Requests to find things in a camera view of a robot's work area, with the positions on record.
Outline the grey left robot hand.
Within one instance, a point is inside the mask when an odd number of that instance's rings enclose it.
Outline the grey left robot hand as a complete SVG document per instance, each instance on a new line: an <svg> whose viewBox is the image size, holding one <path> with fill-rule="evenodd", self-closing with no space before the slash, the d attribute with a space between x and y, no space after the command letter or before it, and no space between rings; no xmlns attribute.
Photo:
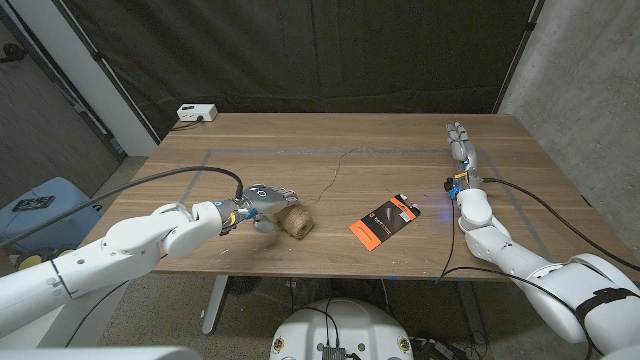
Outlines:
<svg viewBox="0 0 640 360"><path fill-rule="evenodd" d="M299 205L299 199L293 190L254 184L245 188L239 199L215 203L222 219L220 235L228 234L245 220L253 221L252 226L256 232L274 232L277 224L268 216L296 205Z"/></svg>

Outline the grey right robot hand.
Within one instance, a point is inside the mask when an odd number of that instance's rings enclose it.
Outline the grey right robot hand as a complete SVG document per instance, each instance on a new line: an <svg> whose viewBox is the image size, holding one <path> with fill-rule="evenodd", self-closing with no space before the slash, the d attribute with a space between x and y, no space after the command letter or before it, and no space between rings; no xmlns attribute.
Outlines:
<svg viewBox="0 0 640 360"><path fill-rule="evenodd" d="M459 123L447 124L448 142L453 158L458 162L458 172L467 174L467 187L480 189L482 178L478 174L478 157L467 131Z"/></svg>

